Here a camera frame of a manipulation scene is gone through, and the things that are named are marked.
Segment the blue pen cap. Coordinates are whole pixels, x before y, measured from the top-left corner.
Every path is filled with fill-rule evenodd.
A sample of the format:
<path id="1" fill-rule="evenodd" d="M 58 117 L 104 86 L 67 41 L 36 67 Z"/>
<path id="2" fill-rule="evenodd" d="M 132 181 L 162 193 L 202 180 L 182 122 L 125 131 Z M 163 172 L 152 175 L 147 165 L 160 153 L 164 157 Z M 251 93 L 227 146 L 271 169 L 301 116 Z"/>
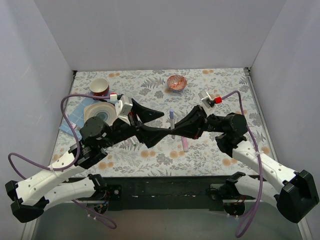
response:
<path id="1" fill-rule="evenodd" d="M 173 111 L 172 109 L 169 110 L 169 118 L 170 118 L 171 120 L 174 119 L 174 111 Z"/>

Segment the white pen with green tip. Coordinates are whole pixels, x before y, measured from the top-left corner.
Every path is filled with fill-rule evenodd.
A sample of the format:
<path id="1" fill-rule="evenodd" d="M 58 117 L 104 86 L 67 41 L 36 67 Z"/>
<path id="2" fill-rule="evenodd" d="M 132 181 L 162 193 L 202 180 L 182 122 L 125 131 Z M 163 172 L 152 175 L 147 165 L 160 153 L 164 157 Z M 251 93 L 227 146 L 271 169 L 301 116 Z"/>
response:
<path id="1" fill-rule="evenodd" d="M 136 144 L 136 142 L 134 141 L 134 138 L 133 138 L 133 137 L 130 138 L 130 141 L 131 141 L 131 143 L 133 144 L 133 146 L 137 146 L 137 144 Z"/>

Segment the pink highlighter pen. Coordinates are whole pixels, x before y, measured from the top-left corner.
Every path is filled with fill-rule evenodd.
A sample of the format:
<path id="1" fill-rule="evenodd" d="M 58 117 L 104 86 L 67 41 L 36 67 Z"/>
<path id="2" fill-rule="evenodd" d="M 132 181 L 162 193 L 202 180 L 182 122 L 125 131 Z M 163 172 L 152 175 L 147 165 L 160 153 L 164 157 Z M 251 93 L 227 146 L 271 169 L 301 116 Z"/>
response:
<path id="1" fill-rule="evenodd" d="M 182 148 L 184 152 L 188 152 L 189 151 L 189 146 L 188 146 L 188 141 L 186 137 L 181 137 L 181 143 L 182 143 Z"/>

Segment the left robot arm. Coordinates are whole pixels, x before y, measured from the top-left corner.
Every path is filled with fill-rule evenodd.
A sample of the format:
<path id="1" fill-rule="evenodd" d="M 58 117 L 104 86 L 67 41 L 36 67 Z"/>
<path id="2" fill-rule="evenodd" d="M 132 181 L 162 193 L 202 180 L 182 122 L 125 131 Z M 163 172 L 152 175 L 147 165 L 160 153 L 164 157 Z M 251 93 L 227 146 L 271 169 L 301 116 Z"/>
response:
<path id="1" fill-rule="evenodd" d="M 108 185 L 101 175 L 90 174 L 71 183 L 69 178 L 103 160 L 108 155 L 106 149 L 117 143 L 135 136 L 147 147 L 153 147 L 172 132 L 171 129 L 146 126 L 163 117 L 164 113 L 144 107 L 132 98 L 122 95 L 113 107 L 115 120 L 112 123 L 99 116 L 89 117 L 79 130 L 81 139 L 77 139 L 58 160 L 32 177 L 5 184 L 16 219 L 27 223 L 64 202 L 81 198 L 103 199 L 108 193 Z"/>

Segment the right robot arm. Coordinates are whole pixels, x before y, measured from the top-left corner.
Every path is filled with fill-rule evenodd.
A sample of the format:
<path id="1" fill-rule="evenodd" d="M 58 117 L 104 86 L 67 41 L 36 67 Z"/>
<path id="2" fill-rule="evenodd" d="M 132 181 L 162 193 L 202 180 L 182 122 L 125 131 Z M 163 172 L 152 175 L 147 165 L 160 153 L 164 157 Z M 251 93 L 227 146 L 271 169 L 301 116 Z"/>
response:
<path id="1" fill-rule="evenodd" d="M 173 135 L 190 139 L 198 139 L 203 132 L 220 133 L 215 138 L 220 151 L 262 174 L 275 189 L 272 200 L 276 208 L 290 222 L 300 222 L 319 203 L 311 173 L 281 165 L 266 154 L 259 153 L 245 138 L 249 130 L 244 115 L 232 112 L 226 116 L 216 116 L 197 105 L 171 127 Z"/>

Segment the white pen with blue tip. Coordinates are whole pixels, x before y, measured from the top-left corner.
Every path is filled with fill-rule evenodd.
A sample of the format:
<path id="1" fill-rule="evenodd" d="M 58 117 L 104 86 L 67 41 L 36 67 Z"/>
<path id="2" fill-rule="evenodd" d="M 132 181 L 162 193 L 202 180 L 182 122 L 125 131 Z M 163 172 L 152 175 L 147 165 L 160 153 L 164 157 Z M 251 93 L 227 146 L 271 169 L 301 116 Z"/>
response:
<path id="1" fill-rule="evenodd" d="M 175 119 L 169 119 L 170 129 L 173 130 L 175 128 Z"/>

